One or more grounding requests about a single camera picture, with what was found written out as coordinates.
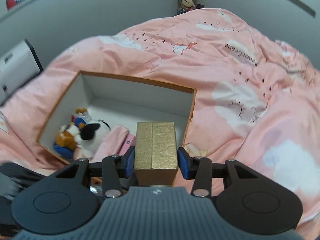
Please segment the blue gripper pad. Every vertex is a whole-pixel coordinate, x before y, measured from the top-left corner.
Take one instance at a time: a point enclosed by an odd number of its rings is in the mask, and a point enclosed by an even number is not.
[[[181,170],[183,178],[189,179],[188,162],[180,149],[178,149],[178,165]]]
[[[125,165],[125,175],[126,177],[131,177],[133,175],[133,167],[134,167],[134,154],[135,154],[135,147],[133,147],[129,157],[127,158],[127,163]]]

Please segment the gold block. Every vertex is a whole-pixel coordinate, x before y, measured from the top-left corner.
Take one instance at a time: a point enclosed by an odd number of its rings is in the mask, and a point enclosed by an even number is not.
[[[178,170],[173,122],[138,123],[134,170],[141,186],[171,186]]]
[[[138,122],[136,148],[134,154],[135,169],[152,168],[152,123]]]

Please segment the wall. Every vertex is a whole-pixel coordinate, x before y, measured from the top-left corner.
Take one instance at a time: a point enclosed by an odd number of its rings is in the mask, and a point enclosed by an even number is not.
[[[0,0],[0,18],[5,15],[7,11],[7,0]]]
[[[301,0],[316,18],[287,0],[199,0],[206,8],[224,8],[244,19],[271,40],[284,40],[320,69],[320,0]]]
[[[0,55],[28,39],[46,67],[81,39],[171,17],[177,7],[178,0],[33,0],[0,20]]]

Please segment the stuffed toy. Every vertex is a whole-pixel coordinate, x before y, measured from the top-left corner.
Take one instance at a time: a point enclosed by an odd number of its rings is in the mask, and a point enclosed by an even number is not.
[[[60,127],[61,131],[68,131],[73,135],[73,137],[76,137],[78,134],[80,134],[80,129],[75,125],[74,122],[71,122],[69,125],[62,125]]]
[[[186,12],[188,12],[195,7],[195,4],[192,0],[182,0],[181,7],[185,9]]]
[[[91,121],[80,130],[81,154],[92,158],[97,152],[103,139],[110,133],[110,126],[102,121]]]
[[[63,158],[72,159],[73,152],[76,149],[74,136],[66,130],[59,131],[54,138],[53,148]]]
[[[82,118],[86,123],[89,123],[92,120],[91,115],[89,115],[86,108],[77,108],[76,115],[78,118]]]

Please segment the pink cloth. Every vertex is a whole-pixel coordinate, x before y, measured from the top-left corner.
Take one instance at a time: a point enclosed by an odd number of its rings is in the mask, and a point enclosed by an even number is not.
[[[206,150],[214,162],[236,158],[294,191],[304,208],[299,232],[312,240],[320,233],[319,72],[289,44],[270,41],[223,9],[194,10],[112,37],[88,38],[2,108],[17,135],[1,138],[2,158],[15,155],[34,167],[56,167],[35,138],[79,70],[196,88],[185,143]],[[190,190],[192,183],[178,173],[176,186]],[[216,179],[212,187],[214,194],[222,190]]]
[[[130,146],[135,146],[135,145],[136,145],[136,137],[133,134],[128,134],[118,154],[120,156],[125,155],[127,150],[129,150]]]
[[[117,125],[116,127],[114,127],[101,143],[91,162],[102,162],[102,159],[104,157],[118,154],[128,134],[129,130],[123,125]]]

